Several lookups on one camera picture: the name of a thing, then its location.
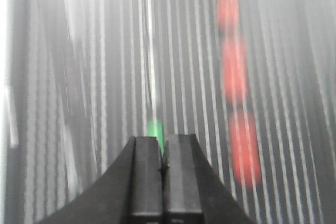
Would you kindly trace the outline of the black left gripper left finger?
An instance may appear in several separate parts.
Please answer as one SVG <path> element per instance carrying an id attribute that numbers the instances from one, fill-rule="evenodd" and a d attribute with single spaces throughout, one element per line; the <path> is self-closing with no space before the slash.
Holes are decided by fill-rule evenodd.
<path id="1" fill-rule="evenodd" d="M 156 137 L 131 137 L 93 185 L 40 223 L 163 223 Z"/>

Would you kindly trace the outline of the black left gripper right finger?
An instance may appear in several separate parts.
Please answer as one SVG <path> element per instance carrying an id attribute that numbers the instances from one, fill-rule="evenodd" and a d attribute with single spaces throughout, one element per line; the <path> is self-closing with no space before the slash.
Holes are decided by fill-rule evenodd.
<path id="1" fill-rule="evenodd" d="M 253 223 L 215 174 L 195 134 L 170 135 L 164 165 L 165 223 Z"/>

